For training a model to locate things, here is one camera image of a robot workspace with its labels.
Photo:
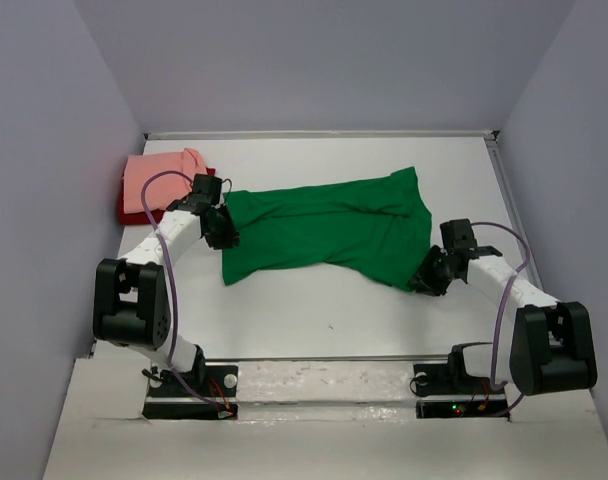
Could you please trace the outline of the green t shirt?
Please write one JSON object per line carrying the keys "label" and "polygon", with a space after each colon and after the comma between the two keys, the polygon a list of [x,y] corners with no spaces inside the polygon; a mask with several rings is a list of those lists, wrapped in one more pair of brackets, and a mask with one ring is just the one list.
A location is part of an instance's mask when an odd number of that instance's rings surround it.
{"label": "green t shirt", "polygon": [[431,247],[432,215],[413,167],[337,184],[234,191],[228,207],[239,244],[222,254],[227,286],[258,271],[329,264],[412,292]]}

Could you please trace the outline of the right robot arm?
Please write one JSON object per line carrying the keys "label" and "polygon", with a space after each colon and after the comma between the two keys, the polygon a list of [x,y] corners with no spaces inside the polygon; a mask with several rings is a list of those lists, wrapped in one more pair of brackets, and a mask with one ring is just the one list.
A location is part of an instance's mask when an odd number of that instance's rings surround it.
{"label": "right robot arm", "polygon": [[524,396],[592,389],[598,371],[587,308],[522,277],[499,250],[478,244],[474,226],[468,219],[441,224],[442,243],[430,248],[410,285],[431,297],[455,281],[476,289],[497,308],[493,338],[453,346],[428,382],[457,392],[480,380],[492,390],[512,384]]}

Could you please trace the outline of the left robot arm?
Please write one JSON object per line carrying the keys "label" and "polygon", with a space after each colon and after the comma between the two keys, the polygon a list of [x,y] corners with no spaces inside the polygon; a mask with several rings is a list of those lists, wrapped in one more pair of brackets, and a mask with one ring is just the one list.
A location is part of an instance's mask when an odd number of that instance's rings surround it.
{"label": "left robot arm", "polygon": [[[165,176],[187,180],[189,191],[173,200],[157,221],[148,205],[148,189]],[[208,174],[190,178],[173,170],[153,175],[140,192],[151,233],[122,257],[102,260],[95,273],[95,338],[142,354],[169,372],[173,386],[185,395],[203,388],[206,360],[201,347],[179,333],[173,267],[200,240],[213,250],[239,245],[223,192],[226,182]]]}

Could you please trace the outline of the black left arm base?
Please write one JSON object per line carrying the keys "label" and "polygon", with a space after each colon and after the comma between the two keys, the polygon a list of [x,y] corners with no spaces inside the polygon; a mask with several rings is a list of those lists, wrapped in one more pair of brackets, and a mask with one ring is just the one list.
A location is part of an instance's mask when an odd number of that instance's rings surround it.
{"label": "black left arm base", "polygon": [[157,366],[143,369],[147,392],[142,415],[148,420],[234,420],[238,416],[239,369],[234,364],[207,363],[202,383]]}

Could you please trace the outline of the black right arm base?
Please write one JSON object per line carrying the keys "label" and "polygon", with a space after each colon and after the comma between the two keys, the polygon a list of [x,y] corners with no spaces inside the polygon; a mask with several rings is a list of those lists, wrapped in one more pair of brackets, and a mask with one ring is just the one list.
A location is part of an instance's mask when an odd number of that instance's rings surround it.
{"label": "black right arm base", "polygon": [[409,389],[421,420],[495,417],[509,407],[504,389],[492,390],[484,377],[456,377],[446,363],[414,365]]}

